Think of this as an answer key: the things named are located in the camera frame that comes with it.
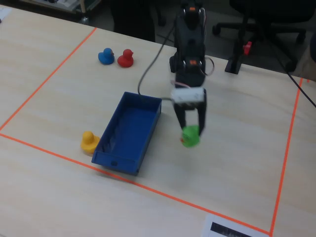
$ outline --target rubber duck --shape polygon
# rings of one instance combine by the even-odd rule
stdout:
[[[131,67],[134,63],[134,59],[132,55],[133,55],[132,50],[130,49],[124,50],[123,55],[118,58],[118,64],[124,68]]]
[[[104,49],[103,52],[99,53],[98,57],[102,64],[108,65],[114,63],[114,54],[110,48]]]
[[[199,133],[198,125],[184,127],[182,130],[182,137],[180,139],[183,146],[187,148],[196,146],[199,143],[198,133]]]
[[[81,148],[87,153],[94,153],[100,138],[93,135],[92,132],[86,131],[82,135]]]

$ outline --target cable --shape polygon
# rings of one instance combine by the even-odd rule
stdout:
[[[212,68],[212,70],[211,70],[209,73],[203,72],[202,69],[200,69],[200,71],[201,71],[205,76],[210,76],[210,75],[213,74],[213,72],[214,72],[214,70],[215,70],[215,64],[214,64],[214,61],[211,59],[211,57],[206,56],[205,58],[211,60],[211,62],[212,62],[212,64],[213,64],[213,68]]]
[[[160,34],[156,34],[158,37],[164,38],[166,39],[166,36],[160,35]],[[174,41],[172,39],[167,38],[168,41],[174,43]]]
[[[181,82],[176,82],[174,80],[171,80],[170,83],[173,84],[173,85],[180,85],[182,87],[191,88],[187,84],[184,84],[184,83],[181,83]]]
[[[162,51],[164,45],[166,44],[167,40],[169,39],[169,36],[171,35],[173,29],[174,29],[174,25],[172,26],[172,28],[171,28],[171,30],[169,31],[169,33],[167,34],[167,36],[164,38],[164,41],[163,41],[163,43],[162,43],[162,46],[160,47],[160,49],[159,49],[159,51],[158,51],[156,57],[154,58],[154,60],[152,61],[152,63],[148,66],[148,68],[144,71],[142,77],[140,78],[140,80],[139,80],[139,82],[138,82],[138,86],[137,86],[137,92],[138,92],[139,95],[142,95],[142,94],[140,93],[140,85],[142,84],[142,81],[144,80],[144,78],[145,78],[147,72],[149,71],[149,69],[153,66],[153,64],[156,62],[157,58],[159,57],[159,55],[160,55],[160,53],[161,53],[161,51]],[[161,99],[162,99],[162,100],[171,100],[171,98],[166,98],[166,97],[162,97]]]
[[[311,98],[305,93],[305,91],[303,91],[303,89],[299,86],[299,84],[294,80],[294,78],[291,76],[291,74],[287,71],[287,69],[285,68],[285,66],[282,64],[279,56],[277,55],[276,51],[273,49],[273,46],[271,44],[271,42],[267,39],[267,36],[264,32],[264,30],[262,29],[261,25],[259,25],[259,28],[265,38],[265,40],[268,42],[268,45],[272,51],[272,53],[274,54],[275,58],[277,59],[278,63],[281,65],[281,67],[283,68],[283,70],[286,72],[286,74],[291,78],[291,80],[294,82],[294,84],[300,89],[300,91],[303,93],[303,95],[305,95],[305,97],[311,102],[312,105],[314,105],[314,107],[316,108],[316,104],[313,102],[313,100],[311,100]]]

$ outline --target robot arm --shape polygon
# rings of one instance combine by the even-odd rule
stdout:
[[[176,73],[171,94],[174,111],[183,129],[186,111],[197,109],[199,136],[205,127],[207,105],[206,90],[201,87],[205,80],[205,18],[201,0],[182,0],[175,19],[174,46],[177,52],[169,60],[171,72]]]

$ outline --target orange tape line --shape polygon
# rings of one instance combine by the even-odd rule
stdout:
[[[146,190],[148,190],[148,191],[150,191],[150,192],[153,192],[153,193],[155,193],[155,194],[159,194],[159,195],[164,196],[164,197],[166,197],[166,198],[170,198],[170,199],[172,199],[172,200],[174,200],[174,201],[177,201],[177,202],[180,202],[180,203],[182,203],[182,204],[185,204],[185,205],[188,205],[188,206],[197,208],[197,209],[199,209],[199,210],[202,210],[202,211],[205,211],[205,212],[214,214],[214,215],[216,215],[216,216],[220,216],[220,217],[222,217],[222,218],[225,218],[225,219],[227,219],[227,220],[233,221],[233,222],[238,223],[238,224],[240,224],[240,225],[249,227],[249,228],[254,229],[254,230],[256,230],[256,231],[259,231],[259,232],[261,232],[261,233],[264,233],[264,234],[267,234],[267,235],[269,234],[268,231],[262,230],[262,229],[260,229],[260,228],[258,228],[258,227],[255,227],[255,226],[253,226],[253,225],[250,225],[250,224],[248,224],[248,223],[239,221],[239,220],[234,219],[234,218],[231,218],[231,217],[229,217],[229,216],[225,216],[225,215],[223,215],[223,214],[221,214],[221,213],[218,213],[218,212],[209,210],[209,209],[207,209],[207,208],[204,208],[204,207],[195,205],[195,204],[193,204],[193,203],[191,203],[191,202],[184,201],[184,200],[182,200],[182,199],[180,199],[180,198],[177,198],[177,197],[171,196],[171,195],[169,195],[169,194],[163,193],[163,192],[161,192],[161,191],[152,189],[152,188],[147,187],[147,186],[145,186],[145,185],[142,185],[142,184],[136,183],[136,182],[134,182],[134,181],[128,180],[128,179],[126,179],[126,178],[123,178],[123,177],[121,177],[121,176],[119,176],[119,175],[116,175],[116,174],[107,172],[107,171],[105,171],[105,170],[96,168],[96,167],[94,167],[94,166],[92,166],[92,165],[85,164],[85,163],[82,163],[82,162],[80,162],[80,161],[77,161],[77,160],[74,160],[74,159],[71,159],[71,158],[68,158],[68,157],[59,155],[59,154],[57,154],[57,153],[55,153],[55,152],[51,152],[51,151],[45,150],[45,149],[43,149],[43,148],[37,147],[37,146],[32,145],[32,144],[30,144],[30,143],[21,141],[21,140],[19,140],[19,139],[16,139],[16,138],[13,138],[13,137],[10,137],[10,136],[1,134],[1,133],[0,133],[0,136],[1,136],[1,137],[4,137],[4,138],[7,138],[7,139],[10,139],[10,140],[12,140],[12,141],[21,143],[21,144],[26,145],[26,146],[28,146],[28,147],[32,147],[32,148],[37,149],[37,150],[39,150],[39,151],[45,152],[45,153],[47,153],[47,154],[50,154],[50,155],[59,157],[59,158],[61,158],[61,159],[68,160],[68,161],[70,161],[70,162],[72,162],[72,163],[75,163],[75,164],[78,164],[78,165],[87,167],[87,168],[89,168],[89,169],[93,169],[93,170],[95,170],[95,171],[98,171],[98,172],[100,172],[100,173],[103,173],[103,174],[105,174],[105,175],[108,175],[108,176],[110,176],[110,177],[112,177],[112,178],[115,178],[115,179],[118,179],[118,180],[121,180],[121,181],[130,183],[130,184],[136,185],[136,186],[138,186],[138,187],[140,187],[140,188],[142,188],[142,189],[146,189]]]
[[[13,119],[13,117],[29,102],[29,100],[43,87],[43,85],[60,69],[61,66],[83,45],[84,42],[87,41],[88,38],[96,31],[97,28],[94,28],[88,36],[80,43],[78,46],[62,61],[61,64],[46,78],[45,81],[42,82],[41,85],[23,102],[23,104],[4,122],[4,124],[0,127],[0,131]]]
[[[303,78],[301,78],[301,80],[300,80],[300,86],[302,86],[302,83],[303,83]],[[287,142],[286,142],[286,148],[285,148],[285,154],[284,154],[281,178],[280,178],[280,183],[279,183],[279,186],[278,186],[278,191],[277,191],[277,196],[276,196],[276,204],[275,204],[275,209],[274,209],[274,212],[273,212],[273,218],[272,218],[272,223],[271,223],[271,228],[270,228],[270,233],[269,233],[269,236],[271,236],[271,237],[273,235],[273,231],[274,231],[275,224],[276,224],[277,211],[278,211],[278,206],[279,206],[280,198],[281,198],[281,192],[282,192],[282,186],[283,186],[283,181],[284,181],[284,175],[285,175],[288,151],[290,149],[292,130],[293,130],[293,126],[294,126],[295,114],[296,114],[296,109],[297,109],[297,104],[298,104],[299,98],[300,98],[300,89],[297,89],[296,99],[295,99],[295,104],[294,104],[293,113],[292,113],[292,119],[291,119],[291,124],[290,124],[290,129],[289,129],[288,136],[287,136]]]

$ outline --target blue rubber duck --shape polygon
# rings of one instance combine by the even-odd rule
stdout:
[[[114,62],[114,54],[110,48],[104,49],[102,53],[99,53],[99,60],[102,64],[108,65]]]

